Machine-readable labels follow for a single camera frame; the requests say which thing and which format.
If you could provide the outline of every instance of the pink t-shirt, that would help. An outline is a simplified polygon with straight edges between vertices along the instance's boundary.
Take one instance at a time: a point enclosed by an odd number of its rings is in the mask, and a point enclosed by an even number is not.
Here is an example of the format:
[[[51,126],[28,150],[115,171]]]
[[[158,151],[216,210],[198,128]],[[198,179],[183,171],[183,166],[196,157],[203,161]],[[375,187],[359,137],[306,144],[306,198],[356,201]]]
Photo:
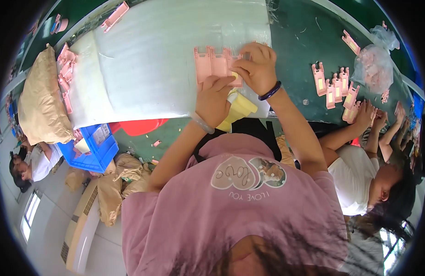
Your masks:
[[[328,172],[311,177],[281,164],[261,140],[240,133],[209,141],[199,155],[206,160],[191,157],[160,193],[133,193],[122,202],[129,276],[168,275],[177,257],[195,263],[248,235],[275,239],[288,263],[341,267],[347,233]],[[294,229],[309,247],[288,235]],[[210,260],[208,273],[221,257]]]

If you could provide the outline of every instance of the woman's left hand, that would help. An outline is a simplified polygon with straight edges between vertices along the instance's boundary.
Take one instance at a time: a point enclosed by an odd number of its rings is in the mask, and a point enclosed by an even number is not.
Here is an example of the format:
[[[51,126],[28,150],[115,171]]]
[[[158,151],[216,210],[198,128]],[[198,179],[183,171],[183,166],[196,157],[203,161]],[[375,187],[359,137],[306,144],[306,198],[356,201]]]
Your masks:
[[[196,113],[209,127],[215,129],[228,116],[231,103],[226,99],[235,80],[234,76],[219,78],[211,75],[198,85]]]

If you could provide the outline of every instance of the foam sheet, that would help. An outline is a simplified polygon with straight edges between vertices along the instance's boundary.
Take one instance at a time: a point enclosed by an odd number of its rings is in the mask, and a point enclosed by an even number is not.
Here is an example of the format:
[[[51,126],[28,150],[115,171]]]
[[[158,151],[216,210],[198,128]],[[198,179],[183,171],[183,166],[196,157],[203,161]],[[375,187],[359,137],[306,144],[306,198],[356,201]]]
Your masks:
[[[265,0],[148,0],[128,10],[109,32],[90,31],[72,45],[78,54],[70,86],[74,128],[114,122],[187,117],[194,110],[193,48],[248,42],[271,45]],[[258,106],[246,85],[241,93]]]

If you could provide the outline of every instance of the white air conditioning unit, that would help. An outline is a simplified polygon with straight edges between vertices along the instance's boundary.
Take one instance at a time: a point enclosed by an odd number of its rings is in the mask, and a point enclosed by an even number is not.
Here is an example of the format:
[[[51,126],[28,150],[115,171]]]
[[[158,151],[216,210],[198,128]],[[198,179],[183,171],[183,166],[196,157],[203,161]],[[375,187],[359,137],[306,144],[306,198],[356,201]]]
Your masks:
[[[88,252],[99,224],[99,198],[97,181],[91,181],[73,213],[62,245],[61,257],[66,268],[84,274]]]

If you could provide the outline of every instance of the pile of pink plastic parts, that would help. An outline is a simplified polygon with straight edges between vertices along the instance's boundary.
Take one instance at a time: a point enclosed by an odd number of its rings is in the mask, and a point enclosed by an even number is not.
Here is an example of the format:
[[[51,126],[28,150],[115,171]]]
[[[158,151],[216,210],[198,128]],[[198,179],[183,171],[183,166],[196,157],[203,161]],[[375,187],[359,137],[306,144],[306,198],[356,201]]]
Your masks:
[[[69,50],[69,46],[67,43],[64,45],[64,48],[62,48],[61,53],[59,54],[59,57],[57,60],[59,61],[59,65],[62,65],[62,69],[59,72],[59,84],[64,88],[65,92],[62,93],[62,97],[64,98],[64,103],[66,104],[67,113],[71,114],[73,112],[70,99],[69,99],[69,91],[70,91],[70,85],[72,81],[72,73],[73,73],[73,66],[76,64],[76,57],[73,52]]]

